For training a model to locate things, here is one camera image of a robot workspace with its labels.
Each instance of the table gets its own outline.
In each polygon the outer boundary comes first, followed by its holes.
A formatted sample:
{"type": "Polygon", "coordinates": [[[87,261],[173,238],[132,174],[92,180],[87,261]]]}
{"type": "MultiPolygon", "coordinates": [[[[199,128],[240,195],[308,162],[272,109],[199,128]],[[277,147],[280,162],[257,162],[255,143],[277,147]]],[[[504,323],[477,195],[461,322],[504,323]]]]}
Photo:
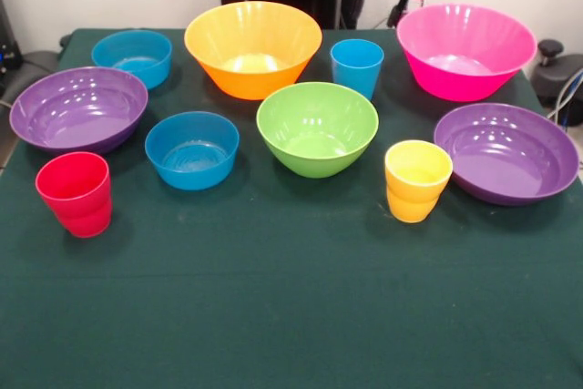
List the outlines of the table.
{"type": "MultiPolygon", "coordinates": [[[[113,30],[77,30],[61,68],[90,65],[113,30]]],[[[454,105],[414,82],[391,31],[326,31],[301,81],[331,80],[346,37],[381,45],[376,138],[346,171],[304,179],[186,52],[136,134],[106,155],[114,214],[79,241],[36,195],[49,156],[22,142],[0,178],[2,388],[550,388],[583,385],[583,190],[523,208],[450,183],[428,220],[384,198],[383,157],[431,140],[454,105]],[[159,120],[216,111],[241,135],[218,187],[165,185],[143,150],[159,120]]],[[[540,110],[518,74],[491,101],[540,110]]]]}

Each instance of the purple bowl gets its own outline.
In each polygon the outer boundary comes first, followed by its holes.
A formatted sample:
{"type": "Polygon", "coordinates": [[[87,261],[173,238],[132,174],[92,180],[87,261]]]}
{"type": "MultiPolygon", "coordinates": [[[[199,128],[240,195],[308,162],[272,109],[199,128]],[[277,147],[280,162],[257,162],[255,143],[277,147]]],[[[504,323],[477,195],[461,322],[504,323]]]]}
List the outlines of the purple bowl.
{"type": "Polygon", "coordinates": [[[146,87],[127,72],[72,68],[23,91],[10,111],[10,125],[22,140],[52,154],[104,154],[134,132],[147,104],[146,87]]]}
{"type": "Polygon", "coordinates": [[[578,174],[578,153],[567,134],[537,113],[511,105],[454,109],[437,123],[434,142],[451,156],[455,182],[493,204],[549,198],[578,174]]]}

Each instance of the tableware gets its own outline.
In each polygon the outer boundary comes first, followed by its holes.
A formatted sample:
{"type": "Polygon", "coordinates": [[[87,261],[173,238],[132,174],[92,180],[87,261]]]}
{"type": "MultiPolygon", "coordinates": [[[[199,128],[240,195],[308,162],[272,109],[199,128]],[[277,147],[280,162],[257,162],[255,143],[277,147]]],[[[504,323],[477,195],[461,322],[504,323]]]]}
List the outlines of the tableware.
{"type": "Polygon", "coordinates": [[[273,155],[306,178],[325,178],[355,162],[374,138],[379,118],[354,90],[325,82],[282,88],[257,111],[257,127],[273,155]]]}
{"type": "Polygon", "coordinates": [[[384,155],[386,197],[398,220],[416,223],[434,209],[453,164],[447,152],[433,143],[405,140],[392,145],[384,155]]]}
{"type": "Polygon", "coordinates": [[[52,154],[104,154],[134,132],[147,104],[146,87],[127,72],[71,68],[22,92],[10,111],[10,125],[22,140],[52,154]]]}
{"type": "Polygon", "coordinates": [[[100,40],[91,51],[96,66],[114,67],[137,76],[148,90],[169,75],[172,43],[154,31],[132,29],[100,40]]]}
{"type": "Polygon", "coordinates": [[[228,95],[261,100],[293,84],[322,42],[317,22],[292,6],[238,2],[195,18],[184,43],[228,95]]]}
{"type": "Polygon", "coordinates": [[[227,118],[205,111],[159,122],[146,137],[146,154],[160,177],[183,190],[208,189],[230,174],[239,131],[227,118]]]}
{"type": "Polygon", "coordinates": [[[526,26],[477,5],[429,5],[407,14],[397,37],[421,88],[446,100],[484,99],[537,53],[526,26]]]}
{"type": "Polygon", "coordinates": [[[333,81],[371,100],[383,64],[384,51],[372,41],[355,38],[336,43],[330,51],[330,57],[333,81]]]}
{"type": "Polygon", "coordinates": [[[36,175],[36,190],[71,234],[95,237],[111,221],[107,162],[91,152],[70,152],[50,160],[36,175]]]}
{"type": "Polygon", "coordinates": [[[451,155],[454,181],[499,205],[551,197],[577,178],[578,153],[561,128],[533,111],[473,104],[445,114],[435,143],[451,155]]]}

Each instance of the green bowl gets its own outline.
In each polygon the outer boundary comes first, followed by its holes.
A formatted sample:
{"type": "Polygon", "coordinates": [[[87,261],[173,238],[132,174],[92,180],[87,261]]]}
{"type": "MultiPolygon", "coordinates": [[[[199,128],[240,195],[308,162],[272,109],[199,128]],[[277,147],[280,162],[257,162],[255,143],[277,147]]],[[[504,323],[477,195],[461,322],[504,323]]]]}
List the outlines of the green bowl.
{"type": "Polygon", "coordinates": [[[325,178],[353,164],[374,138],[379,117],[356,91],[328,82],[281,88],[257,111],[257,127],[273,155],[307,178],[325,178]]]}

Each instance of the red cup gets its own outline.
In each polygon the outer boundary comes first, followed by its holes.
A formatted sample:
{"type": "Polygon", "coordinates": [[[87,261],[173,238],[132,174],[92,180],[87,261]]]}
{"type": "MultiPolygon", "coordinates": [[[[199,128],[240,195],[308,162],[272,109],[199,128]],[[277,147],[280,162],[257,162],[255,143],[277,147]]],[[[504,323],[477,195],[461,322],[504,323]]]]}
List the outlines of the red cup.
{"type": "Polygon", "coordinates": [[[94,237],[111,222],[107,162],[91,152],[50,160],[36,175],[36,190],[58,221],[76,237],[94,237]]]}

